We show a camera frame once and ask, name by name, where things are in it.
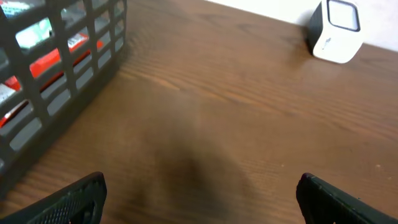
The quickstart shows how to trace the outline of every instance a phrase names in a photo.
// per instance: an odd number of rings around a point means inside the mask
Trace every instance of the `white background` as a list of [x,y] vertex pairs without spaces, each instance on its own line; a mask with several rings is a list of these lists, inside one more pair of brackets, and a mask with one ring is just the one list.
[[[320,0],[207,0],[304,25]],[[345,0],[358,6],[365,43],[398,52],[398,0]]]

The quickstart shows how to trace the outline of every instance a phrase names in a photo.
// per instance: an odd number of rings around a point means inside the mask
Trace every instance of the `plastic crate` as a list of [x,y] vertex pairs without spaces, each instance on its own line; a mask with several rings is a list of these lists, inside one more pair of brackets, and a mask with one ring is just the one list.
[[[126,36],[126,0],[20,1],[28,9],[12,3],[0,10],[0,83],[15,76],[21,86],[0,101],[0,118],[16,109],[0,128],[0,198],[112,78]],[[35,41],[25,39],[27,30],[49,24],[48,37],[22,47]],[[78,47],[77,34],[86,38]],[[60,60],[46,65],[56,49]]]

